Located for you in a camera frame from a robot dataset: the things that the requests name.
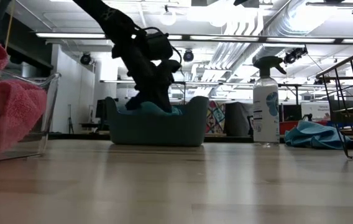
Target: transparent container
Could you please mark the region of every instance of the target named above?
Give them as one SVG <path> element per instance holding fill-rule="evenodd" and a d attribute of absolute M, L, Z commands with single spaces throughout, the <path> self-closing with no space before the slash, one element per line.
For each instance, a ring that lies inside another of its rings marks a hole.
<path fill-rule="evenodd" d="M 31 131 L 28 132 L 21 141 L 12 144 L 12 147 L 5 148 L 2 152 L 0 152 L 0 161 L 39 156 L 45 153 L 60 77 L 61 75 L 56 73 L 50 77 L 35 79 L 35 81 L 32 81 L 9 72 L 0 71 L 0 81 L 19 80 L 22 83 L 37 86 L 43 89 L 47 94 L 47 103 L 43 115 L 38 119 Z"/>
<path fill-rule="evenodd" d="M 254 142 L 263 146 L 279 145 L 278 83 L 270 76 L 261 77 L 254 83 L 253 91 Z"/>

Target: colorful quilt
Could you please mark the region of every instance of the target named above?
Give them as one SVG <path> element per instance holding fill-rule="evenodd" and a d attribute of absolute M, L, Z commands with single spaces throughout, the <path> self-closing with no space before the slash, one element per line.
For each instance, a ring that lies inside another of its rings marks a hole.
<path fill-rule="evenodd" d="M 207 110 L 207 127 L 208 134 L 222 134 L 225 126 L 225 104 L 210 101 Z"/>

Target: blue cloth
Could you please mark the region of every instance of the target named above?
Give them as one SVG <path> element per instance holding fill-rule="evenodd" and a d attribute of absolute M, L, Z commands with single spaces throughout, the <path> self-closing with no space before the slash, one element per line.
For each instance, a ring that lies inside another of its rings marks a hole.
<path fill-rule="evenodd" d="M 121 114 L 128 114 L 128 115 L 139 115 L 139 114 L 153 114 L 157 116 L 182 115 L 182 111 L 175 106 L 172 106 L 171 113 L 167 113 L 152 102 L 143 102 L 140 104 L 140 108 L 136 110 L 127 110 L 125 106 L 118 107 L 118 111 Z"/>
<path fill-rule="evenodd" d="M 284 141 L 287 146 L 312 147 L 318 149 L 343 149 L 338 130 L 311 121 L 300 121 L 297 127 L 286 131 Z"/>

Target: white spray bottle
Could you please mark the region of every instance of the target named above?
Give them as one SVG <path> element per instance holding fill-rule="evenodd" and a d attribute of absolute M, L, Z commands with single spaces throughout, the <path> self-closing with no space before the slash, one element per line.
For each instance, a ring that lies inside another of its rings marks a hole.
<path fill-rule="evenodd" d="M 279 57 L 263 57 L 255 61 L 260 78 L 254 83 L 254 142 L 265 146 L 277 145 L 280 142 L 278 117 L 278 84 L 270 78 L 270 69 L 275 67 L 287 74 L 280 66 Z"/>

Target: spray bottle trigger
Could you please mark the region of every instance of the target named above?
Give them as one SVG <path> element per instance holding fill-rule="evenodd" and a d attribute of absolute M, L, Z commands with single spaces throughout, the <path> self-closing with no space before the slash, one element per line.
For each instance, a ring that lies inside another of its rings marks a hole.
<path fill-rule="evenodd" d="M 286 75 L 287 72 L 280 66 L 280 65 L 277 65 L 275 66 L 275 68 L 282 74 Z"/>

